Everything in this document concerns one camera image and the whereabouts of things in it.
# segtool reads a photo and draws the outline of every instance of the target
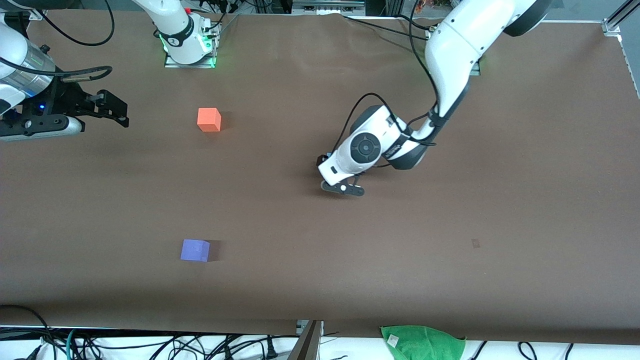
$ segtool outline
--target green cloth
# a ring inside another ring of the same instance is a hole
[[[387,326],[381,331],[396,360],[460,360],[467,342],[426,326]]]

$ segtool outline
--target teal cable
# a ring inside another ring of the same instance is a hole
[[[67,360],[71,360],[71,338],[73,337],[75,331],[75,329],[72,329],[69,332],[69,336],[67,336]]]

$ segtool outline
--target white robot link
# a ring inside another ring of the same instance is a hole
[[[156,25],[164,50],[178,64],[192,64],[211,53],[211,38],[219,24],[196,13],[187,13],[180,0],[133,0]],[[4,18],[9,12],[65,9],[73,0],[0,0],[0,140],[14,141],[84,131],[84,122],[76,116],[89,115],[113,119],[129,126],[127,104],[101,90],[87,94],[78,81],[103,78],[111,67],[92,71],[65,72],[47,55],[46,45],[37,47],[25,35],[9,27]],[[72,75],[97,76],[71,78]],[[22,113],[15,107],[22,105]]]
[[[436,103],[423,125],[413,130],[377,94],[367,94],[377,96],[383,105],[367,108],[342,144],[318,159],[322,189],[362,196],[364,189],[356,184],[358,175],[381,157],[398,170],[418,165],[467,92],[475,62],[502,32],[515,37],[535,28],[550,4],[551,0],[462,1],[428,34],[424,57]],[[354,183],[349,183],[350,177],[355,177]]]

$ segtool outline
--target purple cube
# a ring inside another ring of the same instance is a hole
[[[209,242],[204,240],[184,239],[180,260],[201,261],[209,260]]]

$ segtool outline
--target brown table surface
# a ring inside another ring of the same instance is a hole
[[[598,24],[500,37],[425,160],[343,198],[314,164],[355,101],[378,92],[402,119],[433,103],[406,37],[242,16],[216,69],[165,69],[147,16],[115,16],[101,47],[30,29],[64,69],[114,66],[83,88],[128,102],[131,126],[0,145],[1,302],[53,325],[282,333],[322,318],[342,335],[640,343],[640,101]],[[82,40],[108,30],[106,12],[51,18]],[[199,130],[201,107],[222,132]],[[181,261],[185,238],[219,241],[220,260]]]

